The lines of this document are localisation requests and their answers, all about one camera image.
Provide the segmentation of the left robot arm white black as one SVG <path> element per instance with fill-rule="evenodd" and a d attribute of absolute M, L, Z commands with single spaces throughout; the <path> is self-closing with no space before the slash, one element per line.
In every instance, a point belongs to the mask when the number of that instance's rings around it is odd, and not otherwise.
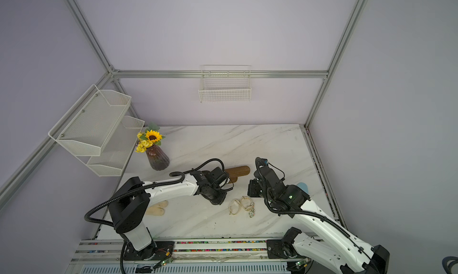
<path fill-rule="evenodd" d="M 112 227 L 124 242 L 137 252 L 156 248 L 152 235 L 143 222 L 153 204 L 184 196 L 202 196 L 212 205 L 221 205 L 234 182 L 224 163 L 218 158 L 205 161 L 187 171 L 173 171 L 170 180 L 143 182 L 128 179 L 107 201 L 89 210 L 85 221 Z"/>

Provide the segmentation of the beige band watch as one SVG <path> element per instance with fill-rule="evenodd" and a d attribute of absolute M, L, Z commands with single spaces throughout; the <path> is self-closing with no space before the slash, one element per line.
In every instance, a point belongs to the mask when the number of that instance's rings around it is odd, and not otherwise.
<path fill-rule="evenodd" d="M 229 204 L 229 215 L 235 216 L 237 215 L 242 209 L 241 202 L 237 199 L 232 200 Z"/>

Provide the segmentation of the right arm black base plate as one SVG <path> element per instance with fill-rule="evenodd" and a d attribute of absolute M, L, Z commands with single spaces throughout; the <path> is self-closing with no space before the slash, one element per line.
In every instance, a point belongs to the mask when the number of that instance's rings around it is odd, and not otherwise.
<path fill-rule="evenodd" d="M 297 258 L 298 253 L 293 247 L 293 242 L 287 239 L 268 239 L 267 254 L 269 259 L 281 258 Z"/>

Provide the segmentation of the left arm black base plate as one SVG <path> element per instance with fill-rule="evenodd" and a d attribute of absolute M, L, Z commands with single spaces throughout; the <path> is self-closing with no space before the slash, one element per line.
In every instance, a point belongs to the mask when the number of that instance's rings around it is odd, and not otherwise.
<path fill-rule="evenodd" d="M 137 251 L 133 245 L 128 242 L 122 258 L 125 261 L 160 261 L 165 259 L 167 253 L 171 255 L 174 247 L 174 241 L 153 241 L 152 245 Z"/>

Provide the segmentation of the wooden watch stand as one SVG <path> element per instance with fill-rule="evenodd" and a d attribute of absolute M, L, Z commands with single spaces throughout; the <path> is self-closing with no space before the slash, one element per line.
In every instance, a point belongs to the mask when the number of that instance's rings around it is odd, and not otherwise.
<path fill-rule="evenodd" d="M 250 168 L 249 166 L 244 165 L 226 169 L 225 172 L 228 174 L 230 181 L 232 183 L 236 183 L 239 177 L 247 176 L 250 174 Z"/>

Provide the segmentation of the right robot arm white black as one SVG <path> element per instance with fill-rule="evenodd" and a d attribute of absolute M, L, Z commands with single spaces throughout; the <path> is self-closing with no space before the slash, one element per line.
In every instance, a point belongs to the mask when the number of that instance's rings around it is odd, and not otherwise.
<path fill-rule="evenodd" d="M 270 212 L 295 219 L 319 238 L 316 241 L 299 228 L 291 227 L 282 238 L 267 240 L 269 258 L 309 258 L 336 274 L 387 273 L 390 253 L 386 248 L 372 246 L 347 231 L 306 191 L 297 185 L 286 185 L 267 159 L 257 157 L 255 166 L 249 194 L 263 198 Z"/>

